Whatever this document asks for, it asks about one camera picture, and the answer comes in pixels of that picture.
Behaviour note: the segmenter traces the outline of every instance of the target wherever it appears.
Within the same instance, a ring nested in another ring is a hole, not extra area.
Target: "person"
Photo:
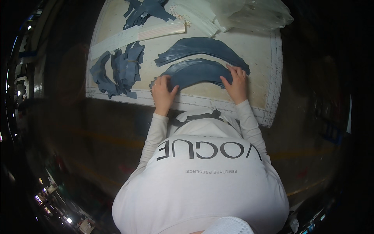
[[[139,166],[113,202],[121,233],[205,234],[226,227],[272,234],[282,229],[288,199],[247,100],[245,71],[227,68],[232,84],[220,78],[240,124],[205,108],[178,115],[168,128],[167,114],[179,87],[168,91],[170,76],[155,81],[156,109]]]

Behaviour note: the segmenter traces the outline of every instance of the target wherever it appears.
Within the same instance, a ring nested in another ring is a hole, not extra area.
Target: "floor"
[[[68,8],[80,11],[85,7],[81,2],[69,2],[62,12]],[[30,110],[28,119],[34,126],[34,150],[43,160],[58,155],[71,178],[88,181],[112,200],[137,167],[153,108],[84,97],[87,45],[101,6],[96,3],[90,8],[90,16],[61,14],[55,22],[59,30],[51,31],[47,47],[47,98]],[[75,26],[64,27],[75,21]],[[342,150],[319,134],[323,122],[316,117],[318,92],[310,87],[307,72],[313,48],[296,31],[296,27],[281,31],[282,91],[272,128],[261,127],[290,206],[329,184]]]

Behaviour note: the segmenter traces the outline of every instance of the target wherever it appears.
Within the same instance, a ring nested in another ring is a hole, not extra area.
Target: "transparent plastic sheet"
[[[294,20],[281,0],[208,0],[223,27],[252,31],[284,28]]]

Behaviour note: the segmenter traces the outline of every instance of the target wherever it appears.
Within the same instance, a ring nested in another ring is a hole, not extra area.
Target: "curved blue leather piece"
[[[99,90],[102,93],[108,92],[109,99],[114,95],[120,95],[118,86],[113,83],[108,77],[105,71],[105,63],[110,58],[110,52],[107,51],[103,53],[99,60],[92,66],[90,72],[92,74],[93,80],[99,85]]]
[[[194,54],[207,54],[220,58],[233,66],[241,67],[250,74],[249,66],[232,49],[220,40],[209,37],[182,38],[155,59],[158,67]]]
[[[203,58],[188,59],[180,63],[171,65],[160,76],[170,75],[168,90],[172,91],[176,85],[179,85],[179,91],[185,87],[191,86],[199,82],[210,82],[225,88],[220,76],[223,76],[232,84],[233,78],[228,69],[220,63],[206,60]]]

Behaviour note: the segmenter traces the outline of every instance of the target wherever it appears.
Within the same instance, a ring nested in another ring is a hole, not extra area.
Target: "white paper strip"
[[[114,51],[138,40],[138,26],[123,30],[91,47],[91,60],[100,57],[105,51]]]
[[[138,40],[143,41],[155,37],[166,36],[170,34],[185,33],[186,27],[184,20],[168,21],[162,24],[144,27],[138,30]]]

